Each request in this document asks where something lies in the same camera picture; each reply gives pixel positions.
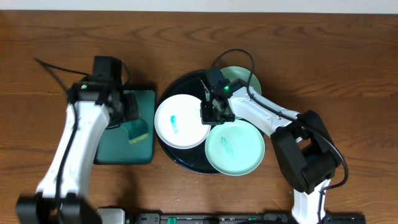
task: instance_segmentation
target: white wall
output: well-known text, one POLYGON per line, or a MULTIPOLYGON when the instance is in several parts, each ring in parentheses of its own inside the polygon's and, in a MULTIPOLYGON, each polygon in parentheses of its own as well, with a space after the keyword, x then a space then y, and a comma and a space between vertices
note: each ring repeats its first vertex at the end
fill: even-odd
POLYGON ((398 0, 0 0, 0 9, 398 14, 398 0))

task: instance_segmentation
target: sponge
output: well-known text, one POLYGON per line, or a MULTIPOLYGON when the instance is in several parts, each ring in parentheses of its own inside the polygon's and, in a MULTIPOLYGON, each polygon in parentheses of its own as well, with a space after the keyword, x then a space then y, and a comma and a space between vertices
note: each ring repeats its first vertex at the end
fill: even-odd
POLYGON ((121 124, 121 127, 127 131, 130 144, 134 144, 149 136, 148 125, 141 119, 125 122, 121 124))

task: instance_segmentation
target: wooden table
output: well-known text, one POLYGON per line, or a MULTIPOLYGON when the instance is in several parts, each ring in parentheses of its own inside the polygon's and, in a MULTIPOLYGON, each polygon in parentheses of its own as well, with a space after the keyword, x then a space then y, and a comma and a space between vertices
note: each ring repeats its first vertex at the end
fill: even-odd
MULTIPOLYGON (((65 122, 61 88, 33 61, 91 72, 94 55, 128 64, 134 83, 160 94, 179 76, 208 68, 240 47, 257 62, 263 95, 319 113, 349 165, 348 183, 328 191, 331 212, 363 212, 369 224, 398 214, 398 16, 174 12, 0 12, 0 223, 32 194, 54 157, 65 122)), ((249 67, 235 53, 220 66, 249 67)), ((79 75, 58 73, 67 85, 79 75)), ((90 202, 134 212, 262 213, 289 210, 292 188, 272 144, 241 177, 201 175, 171 161, 155 141, 144 166, 93 166, 90 202)), ((333 182, 343 177, 336 171, 333 182)))

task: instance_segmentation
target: teal mat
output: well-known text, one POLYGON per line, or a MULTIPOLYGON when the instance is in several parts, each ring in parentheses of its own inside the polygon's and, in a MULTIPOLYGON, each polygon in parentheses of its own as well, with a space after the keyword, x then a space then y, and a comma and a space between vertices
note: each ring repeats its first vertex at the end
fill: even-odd
POLYGON ((148 125, 149 136, 134 144, 129 144, 127 132, 123 128, 105 130, 99 140, 96 164, 148 164, 152 160, 154 148, 155 92, 152 90, 133 91, 141 114, 148 125))

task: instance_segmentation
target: black plate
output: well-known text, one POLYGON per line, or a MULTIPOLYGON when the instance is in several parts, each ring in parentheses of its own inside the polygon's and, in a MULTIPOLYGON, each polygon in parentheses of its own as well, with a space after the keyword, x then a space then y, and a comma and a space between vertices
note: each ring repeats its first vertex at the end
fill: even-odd
MULTIPOLYGON (((205 91, 200 81, 200 75, 204 74, 204 72, 204 70, 192 72, 174 81, 160 97, 158 106, 168 97, 178 94, 192 95, 199 100, 205 101, 205 91)), ((191 149, 176 149, 164 143, 159 135, 157 135, 157 139, 166 154, 178 165, 201 174, 220 173, 207 160, 205 154, 206 140, 191 149)))

